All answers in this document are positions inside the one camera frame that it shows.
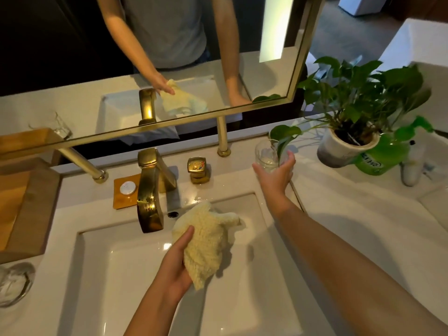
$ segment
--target yellow towel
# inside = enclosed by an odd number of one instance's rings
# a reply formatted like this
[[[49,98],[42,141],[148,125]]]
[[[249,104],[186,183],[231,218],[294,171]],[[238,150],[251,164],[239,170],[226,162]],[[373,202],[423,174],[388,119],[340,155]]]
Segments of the yellow towel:
[[[202,202],[182,215],[172,230],[173,243],[194,226],[193,239],[184,251],[184,264],[196,290],[221,266],[222,250],[228,243],[227,231],[237,226],[240,219],[235,213],[210,212],[211,204]]]
[[[208,111],[204,100],[181,90],[173,79],[170,79],[167,85],[174,90],[175,95],[160,91],[165,112],[179,118]]]

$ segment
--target gray t-shirt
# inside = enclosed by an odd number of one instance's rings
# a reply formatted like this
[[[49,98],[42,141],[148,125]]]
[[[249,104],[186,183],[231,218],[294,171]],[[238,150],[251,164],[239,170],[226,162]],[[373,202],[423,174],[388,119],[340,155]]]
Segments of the gray t-shirt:
[[[199,0],[121,0],[126,21],[156,68],[194,62],[207,39]]]

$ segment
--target white bottle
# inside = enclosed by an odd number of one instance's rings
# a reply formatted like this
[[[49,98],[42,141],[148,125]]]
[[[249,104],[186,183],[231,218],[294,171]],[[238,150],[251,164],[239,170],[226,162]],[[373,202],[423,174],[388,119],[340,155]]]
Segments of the white bottle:
[[[408,158],[401,164],[401,181],[406,186],[415,186],[423,173],[426,146],[417,144],[414,140],[409,144]]]

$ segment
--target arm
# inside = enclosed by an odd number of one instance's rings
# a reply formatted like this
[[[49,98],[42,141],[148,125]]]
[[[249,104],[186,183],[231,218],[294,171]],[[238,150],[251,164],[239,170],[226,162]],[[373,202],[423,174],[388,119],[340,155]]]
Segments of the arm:
[[[176,307],[192,283],[182,262],[193,234],[190,226],[166,253],[124,336],[168,335]]]
[[[254,164],[279,228],[317,274],[357,335],[448,335],[448,326],[350,244],[308,217],[284,194],[294,154],[267,174]]]
[[[239,91],[240,37],[232,0],[212,0],[221,64],[232,106],[250,103]]]
[[[126,24],[120,1],[97,1],[106,27],[123,53],[155,89],[174,94],[174,90],[166,84],[167,80],[155,69],[143,50],[142,45]]]

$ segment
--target green bottle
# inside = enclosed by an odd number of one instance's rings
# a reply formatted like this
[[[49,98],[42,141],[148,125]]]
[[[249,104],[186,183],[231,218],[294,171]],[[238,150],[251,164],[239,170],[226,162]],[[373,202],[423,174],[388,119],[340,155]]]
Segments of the green bottle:
[[[369,175],[382,175],[398,165],[408,156],[408,141],[415,136],[417,127],[422,127],[427,132],[434,131],[425,118],[417,116],[411,125],[400,127],[393,133],[383,133],[377,146],[356,158],[356,167]]]

